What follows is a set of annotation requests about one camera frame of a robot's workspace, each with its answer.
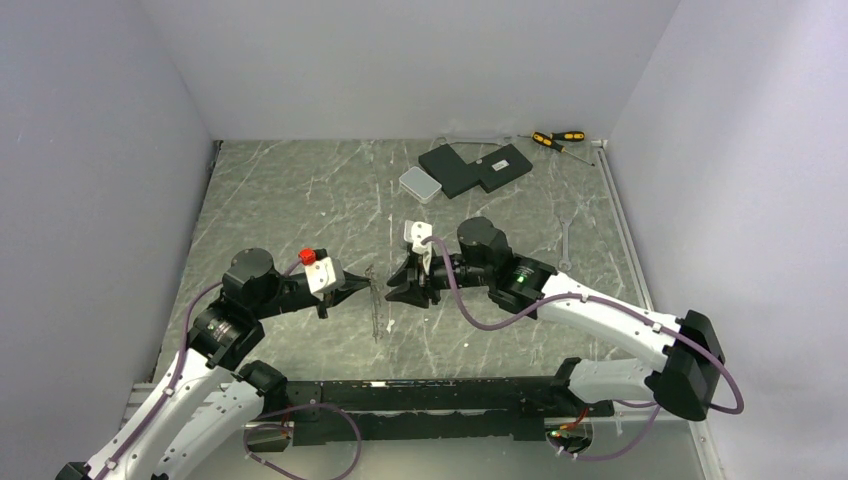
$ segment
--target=red cap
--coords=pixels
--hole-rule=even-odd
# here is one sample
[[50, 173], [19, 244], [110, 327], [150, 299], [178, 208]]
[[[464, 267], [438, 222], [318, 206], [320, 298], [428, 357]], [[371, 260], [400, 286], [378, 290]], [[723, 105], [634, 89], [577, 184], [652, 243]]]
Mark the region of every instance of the red cap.
[[315, 250], [312, 250], [311, 248], [304, 248], [297, 254], [297, 256], [300, 257], [300, 261], [304, 265], [312, 265], [315, 263]]

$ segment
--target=marble surface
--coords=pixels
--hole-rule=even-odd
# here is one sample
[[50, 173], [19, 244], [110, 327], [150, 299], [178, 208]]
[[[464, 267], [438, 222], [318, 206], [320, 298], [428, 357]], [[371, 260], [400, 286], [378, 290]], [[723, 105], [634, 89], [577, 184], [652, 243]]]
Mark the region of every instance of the marble surface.
[[[435, 234], [458, 251], [456, 227], [483, 215], [506, 232], [515, 252], [557, 265], [562, 230], [556, 215], [573, 215], [574, 266], [568, 274], [637, 303], [600, 167], [529, 139], [516, 139], [515, 145], [533, 163], [529, 174], [491, 194], [476, 187], [452, 200], [440, 194], [422, 205], [400, 189], [398, 178], [418, 164], [418, 155], [438, 146], [436, 141], [224, 143], [155, 379], [176, 352], [189, 301], [220, 280], [239, 250], [264, 248], [283, 269], [300, 249], [323, 247], [348, 271], [364, 274], [371, 267], [382, 296], [389, 291], [386, 279], [405, 256], [401, 235], [407, 219], [433, 224]], [[470, 163], [497, 147], [454, 148]], [[588, 158], [590, 148], [587, 142], [572, 151]], [[463, 299], [483, 322], [507, 316], [485, 289], [463, 290]], [[262, 359], [293, 380], [330, 380], [552, 375], [568, 356], [629, 356], [581, 331], [529, 318], [496, 332], [476, 330], [450, 295], [428, 310], [383, 301], [375, 340], [372, 307], [372, 295], [363, 290], [332, 308], [328, 319], [319, 319], [314, 309], [267, 319], [267, 336], [248, 360]]]

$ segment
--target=white label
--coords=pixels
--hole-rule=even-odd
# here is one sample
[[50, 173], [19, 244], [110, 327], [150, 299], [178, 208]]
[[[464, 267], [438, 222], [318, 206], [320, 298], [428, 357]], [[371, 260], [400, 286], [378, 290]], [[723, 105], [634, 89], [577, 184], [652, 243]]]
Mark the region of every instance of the white label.
[[498, 162], [498, 163], [496, 163], [496, 164], [492, 165], [492, 168], [493, 168], [496, 172], [498, 172], [498, 171], [503, 170], [504, 168], [506, 168], [506, 167], [508, 167], [508, 166], [509, 166], [509, 162], [507, 162], [506, 160], [501, 160], [500, 162]]

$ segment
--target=screwdriver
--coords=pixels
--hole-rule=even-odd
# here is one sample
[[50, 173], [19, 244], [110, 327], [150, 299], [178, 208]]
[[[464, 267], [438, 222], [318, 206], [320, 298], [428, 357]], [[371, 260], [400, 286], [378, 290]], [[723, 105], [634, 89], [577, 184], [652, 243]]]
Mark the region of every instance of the screwdriver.
[[562, 133], [552, 133], [551, 140], [562, 140], [565, 142], [582, 142], [586, 140], [586, 134], [583, 132], [562, 132]]
[[544, 133], [533, 132], [533, 136], [530, 138], [533, 139], [534, 142], [542, 145], [544, 147], [548, 147], [552, 150], [556, 150], [557, 152], [567, 153], [572, 157], [580, 160], [581, 162], [595, 166], [594, 163], [587, 162], [583, 157], [577, 156], [568, 150], [565, 149], [565, 146], [556, 143], [554, 140], [564, 140], [566, 142], [581, 142], [586, 138], [586, 134], [583, 132], [562, 132], [562, 133], [552, 133], [550, 136], [545, 135]]

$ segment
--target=white cable clip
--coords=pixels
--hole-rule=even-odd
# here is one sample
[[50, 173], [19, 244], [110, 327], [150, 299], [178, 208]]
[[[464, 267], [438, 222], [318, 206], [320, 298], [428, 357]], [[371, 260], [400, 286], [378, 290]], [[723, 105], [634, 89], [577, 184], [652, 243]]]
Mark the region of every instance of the white cable clip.
[[433, 235], [433, 226], [424, 222], [413, 222], [407, 220], [403, 224], [403, 239], [412, 244], [412, 251], [421, 255], [421, 263], [424, 271], [430, 272], [430, 262], [433, 258], [433, 244], [421, 243], [425, 238]]

